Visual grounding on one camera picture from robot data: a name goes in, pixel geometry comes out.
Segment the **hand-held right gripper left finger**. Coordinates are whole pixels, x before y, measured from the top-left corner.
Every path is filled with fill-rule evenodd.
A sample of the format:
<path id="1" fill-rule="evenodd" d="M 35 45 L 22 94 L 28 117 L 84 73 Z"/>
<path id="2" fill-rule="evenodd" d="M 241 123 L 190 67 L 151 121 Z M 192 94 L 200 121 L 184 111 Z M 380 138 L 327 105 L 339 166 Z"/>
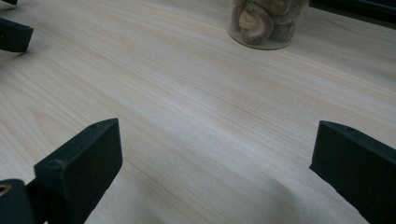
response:
<path id="1" fill-rule="evenodd" d="M 96 122 L 34 166 L 28 184 L 38 224 L 84 224 L 122 166 L 117 119 Z"/>

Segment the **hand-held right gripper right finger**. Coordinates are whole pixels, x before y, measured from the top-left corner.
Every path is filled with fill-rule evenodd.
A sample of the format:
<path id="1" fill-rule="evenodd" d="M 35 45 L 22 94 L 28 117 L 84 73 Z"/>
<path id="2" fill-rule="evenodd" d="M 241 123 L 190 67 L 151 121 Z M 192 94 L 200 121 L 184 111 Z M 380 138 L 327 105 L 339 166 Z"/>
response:
<path id="1" fill-rule="evenodd" d="M 370 224 L 396 224 L 396 149 L 322 120 L 310 169 Z"/>

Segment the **wooden-lid jar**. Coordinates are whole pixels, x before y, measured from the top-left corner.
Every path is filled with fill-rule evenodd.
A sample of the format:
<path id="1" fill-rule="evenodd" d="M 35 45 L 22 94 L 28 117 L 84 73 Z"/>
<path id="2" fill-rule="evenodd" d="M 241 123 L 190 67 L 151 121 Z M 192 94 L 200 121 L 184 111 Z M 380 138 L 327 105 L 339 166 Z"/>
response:
<path id="1" fill-rule="evenodd" d="M 252 49 L 282 49 L 296 36 L 310 0 L 231 0 L 227 31 Z"/>

